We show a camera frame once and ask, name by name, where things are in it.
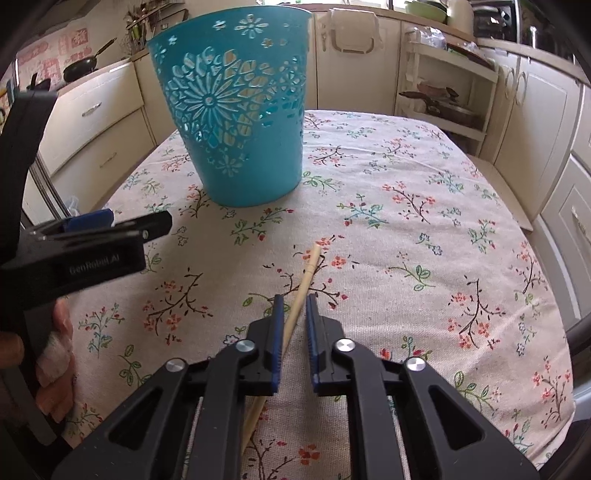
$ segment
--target wooden chopstick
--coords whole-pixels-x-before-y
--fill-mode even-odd
[[[297,319],[300,315],[300,310],[304,306],[304,302],[306,301],[306,295],[308,294],[308,288],[310,288],[310,284],[312,283],[312,277],[314,276],[314,272],[316,271],[316,265],[318,264],[318,259],[320,258],[320,245],[314,244],[310,251],[310,258],[306,262],[306,266],[304,267],[304,276],[301,279],[300,286],[297,290],[297,295],[295,296],[294,303],[291,305],[290,314],[287,316],[287,320],[285,321],[285,325],[283,328],[283,349],[282,349],[282,359],[285,357],[285,352],[287,351],[287,347],[289,347],[291,335],[294,332],[294,329],[297,325]],[[252,403],[251,407],[249,408],[246,419],[244,421],[243,433],[242,433],[242,453],[244,454],[244,450],[248,446],[248,442],[250,441],[252,434],[255,431],[256,423],[258,422],[259,417],[261,416],[262,409],[265,406],[265,402],[267,401],[266,397],[255,397],[255,401]]]

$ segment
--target white cabinet door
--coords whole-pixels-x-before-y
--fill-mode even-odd
[[[584,87],[581,118],[574,138],[573,152],[591,171],[591,89]]]
[[[591,313],[591,176],[573,157],[542,211],[573,282],[580,317]]]
[[[308,32],[310,41],[308,43],[308,59],[306,61],[306,99],[304,107],[306,110],[318,108],[318,90],[316,88],[316,18],[310,19]]]
[[[494,163],[501,149],[501,142],[509,123],[511,107],[515,99],[517,77],[519,76],[519,60],[521,58],[504,50],[489,48],[483,50],[487,58],[493,59],[499,64],[499,80],[496,84],[491,119],[488,122],[486,137],[478,157]]]
[[[521,59],[517,92],[495,167],[534,219],[568,158],[581,86],[551,67]]]
[[[392,115],[400,57],[399,20],[379,18],[383,46],[369,53],[333,47],[329,13],[316,14],[318,108]]]
[[[138,76],[139,89],[144,98],[144,108],[148,116],[148,123],[160,145],[177,128],[174,125],[173,117],[170,115],[164,94],[160,88],[152,57],[146,55],[134,62],[135,73]]]

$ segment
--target blue plastic basket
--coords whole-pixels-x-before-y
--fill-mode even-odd
[[[209,196],[277,200],[301,179],[311,13],[240,7],[148,42],[168,108]]]

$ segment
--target pot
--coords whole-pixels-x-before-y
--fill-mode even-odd
[[[454,97],[457,96],[456,92],[451,89],[447,89],[447,91],[452,97],[451,99],[436,100],[421,92],[400,92],[399,95],[406,98],[423,100],[427,107],[427,113],[430,115],[438,116],[455,124],[463,125],[464,127],[474,127],[475,123],[479,120],[478,115],[455,102]]]

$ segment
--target green bowl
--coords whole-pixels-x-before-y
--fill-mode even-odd
[[[421,2],[407,2],[406,11],[410,15],[428,18],[429,20],[434,20],[439,23],[445,23],[447,17],[447,14],[443,10]]]

